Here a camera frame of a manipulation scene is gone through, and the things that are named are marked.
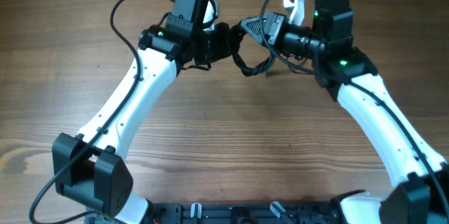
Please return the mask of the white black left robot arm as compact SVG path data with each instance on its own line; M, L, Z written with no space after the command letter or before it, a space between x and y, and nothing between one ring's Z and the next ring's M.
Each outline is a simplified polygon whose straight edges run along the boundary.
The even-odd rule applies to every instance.
M101 110L75 136L52 146L59 195L86 207L87 223L157 223L152 203L133 191L125 160L141 123L183 70L209 70L230 55L216 0L173 0L173 10L140 35L133 62Z

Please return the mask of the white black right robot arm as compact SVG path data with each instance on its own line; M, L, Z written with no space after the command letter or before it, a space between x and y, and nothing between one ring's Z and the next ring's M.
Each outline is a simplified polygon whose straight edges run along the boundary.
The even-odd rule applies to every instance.
M344 223L447 223L448 163L406 119L376 66L353 46L349 0L315 0L311 27L304 0L284 0L290 16L261 13L240 28L275 55L311 60L317 83L358 123L389 175L386 197L362 190L341 196Z

